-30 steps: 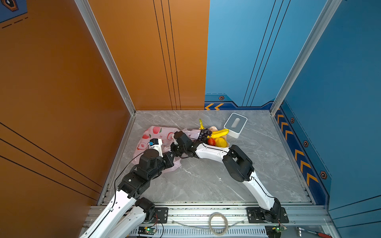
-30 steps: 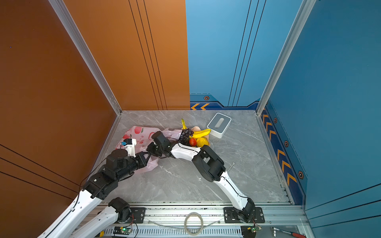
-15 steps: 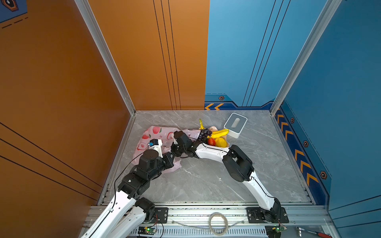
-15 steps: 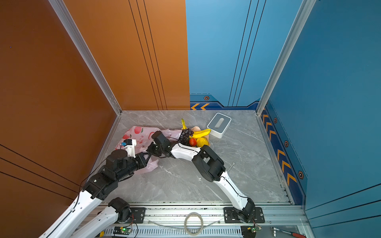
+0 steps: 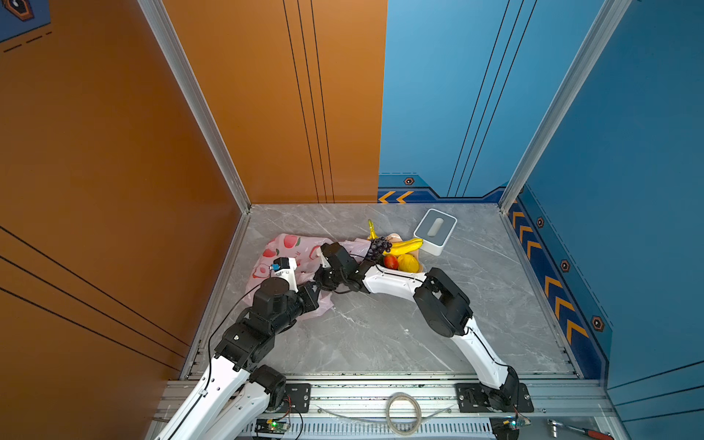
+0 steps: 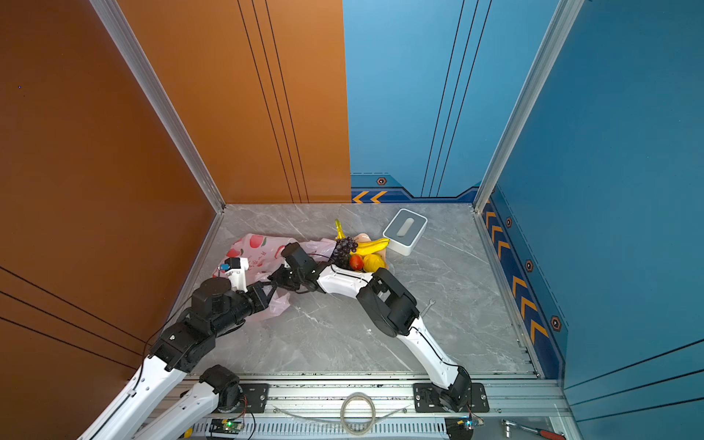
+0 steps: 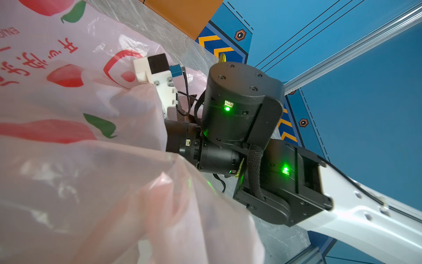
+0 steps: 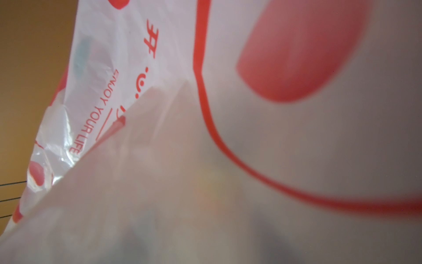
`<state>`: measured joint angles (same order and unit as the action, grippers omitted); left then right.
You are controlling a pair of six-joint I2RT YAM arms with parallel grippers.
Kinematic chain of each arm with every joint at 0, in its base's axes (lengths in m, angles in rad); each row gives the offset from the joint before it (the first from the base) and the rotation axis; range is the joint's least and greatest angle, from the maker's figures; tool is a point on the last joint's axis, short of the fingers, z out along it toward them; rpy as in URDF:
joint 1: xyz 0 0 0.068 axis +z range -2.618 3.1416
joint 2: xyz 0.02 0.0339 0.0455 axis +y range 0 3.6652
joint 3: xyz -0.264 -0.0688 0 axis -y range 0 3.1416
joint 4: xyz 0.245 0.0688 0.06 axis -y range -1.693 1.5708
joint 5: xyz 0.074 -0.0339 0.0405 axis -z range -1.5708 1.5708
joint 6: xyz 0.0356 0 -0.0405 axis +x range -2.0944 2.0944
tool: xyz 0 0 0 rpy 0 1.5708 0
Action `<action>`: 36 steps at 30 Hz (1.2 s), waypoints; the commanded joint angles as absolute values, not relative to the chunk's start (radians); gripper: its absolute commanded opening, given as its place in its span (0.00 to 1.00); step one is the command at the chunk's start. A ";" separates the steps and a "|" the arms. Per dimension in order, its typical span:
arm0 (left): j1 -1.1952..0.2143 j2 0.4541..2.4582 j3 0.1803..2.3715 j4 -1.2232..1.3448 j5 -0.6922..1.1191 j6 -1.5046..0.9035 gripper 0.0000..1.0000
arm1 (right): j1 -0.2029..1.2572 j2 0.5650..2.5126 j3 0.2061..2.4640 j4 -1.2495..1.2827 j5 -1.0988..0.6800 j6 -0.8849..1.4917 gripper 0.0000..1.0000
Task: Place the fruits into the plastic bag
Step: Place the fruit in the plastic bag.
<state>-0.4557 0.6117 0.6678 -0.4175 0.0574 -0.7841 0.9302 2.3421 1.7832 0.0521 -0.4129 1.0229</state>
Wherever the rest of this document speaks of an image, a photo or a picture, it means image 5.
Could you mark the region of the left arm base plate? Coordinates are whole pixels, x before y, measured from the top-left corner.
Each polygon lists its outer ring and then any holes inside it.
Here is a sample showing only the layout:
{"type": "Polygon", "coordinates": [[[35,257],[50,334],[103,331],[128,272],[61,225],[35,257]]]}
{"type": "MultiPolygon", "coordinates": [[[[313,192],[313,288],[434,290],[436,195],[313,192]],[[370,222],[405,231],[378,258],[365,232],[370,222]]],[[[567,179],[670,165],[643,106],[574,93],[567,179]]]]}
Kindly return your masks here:
{"type": "Polygon", "coordinates": [[[279,413],[287,413],[291,409],[294,413],[307,414],[310,409],[312,385],[308,382],[287,383],[284,388],[282,403],[277,409],[279,413]]]}

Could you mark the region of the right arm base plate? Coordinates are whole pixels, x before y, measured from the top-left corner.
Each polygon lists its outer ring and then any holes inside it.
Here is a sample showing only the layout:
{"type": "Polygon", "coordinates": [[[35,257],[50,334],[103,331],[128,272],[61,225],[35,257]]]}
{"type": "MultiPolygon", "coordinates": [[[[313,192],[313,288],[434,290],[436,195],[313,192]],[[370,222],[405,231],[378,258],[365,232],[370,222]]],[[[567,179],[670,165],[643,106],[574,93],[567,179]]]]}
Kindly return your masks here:
{"type": "Polygon", "coordinates": [[[521,414],[531,414],[535,411],[532,396],[527,386],[520,382],[518,390],[513,394],[511,404],[500,403],[497,399],[491,401],[480,383],[458,383],[455,385],[456,402],[462,414],[469,413],[506,413],[515,411],[521,414]]]}

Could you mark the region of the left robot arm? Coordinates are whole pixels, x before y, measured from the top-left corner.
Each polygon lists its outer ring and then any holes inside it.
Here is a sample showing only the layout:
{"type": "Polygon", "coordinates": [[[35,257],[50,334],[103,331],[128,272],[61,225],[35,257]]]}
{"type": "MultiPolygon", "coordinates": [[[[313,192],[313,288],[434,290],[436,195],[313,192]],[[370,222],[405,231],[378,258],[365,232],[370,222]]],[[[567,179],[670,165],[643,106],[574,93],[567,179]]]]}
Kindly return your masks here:
{"type": "Polygon", "coordinates": [[[300,315],[315,311],[320,287],[306,282],[297,287],[286,278],[264,280],[252,306],[225,330],[214,357],[159,439],[197,439],[206,434],[230,397],[249,382],[263,359],[273,350],[276,335],[295,325],[300,315]]]}

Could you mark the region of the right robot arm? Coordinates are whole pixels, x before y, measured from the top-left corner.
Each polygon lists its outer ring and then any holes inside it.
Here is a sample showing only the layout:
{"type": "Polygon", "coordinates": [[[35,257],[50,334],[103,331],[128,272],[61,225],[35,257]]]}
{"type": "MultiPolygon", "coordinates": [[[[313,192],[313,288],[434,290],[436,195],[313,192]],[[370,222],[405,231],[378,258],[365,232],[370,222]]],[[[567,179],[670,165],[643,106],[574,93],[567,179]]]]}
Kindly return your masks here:
{"type": "Polygon", "coordinates": [[[487,407],[495,412],[517,409],[520,380],[482,335],[467,295],[441,269],[408,273],[387,269],[373,260],[355,260],[339,243],[316,252],[321,268],[315,280],[325,291],[341,284],[354,292],[386,294],[414,302],[428,326],[452,340],[475,370],[487,407]]]}

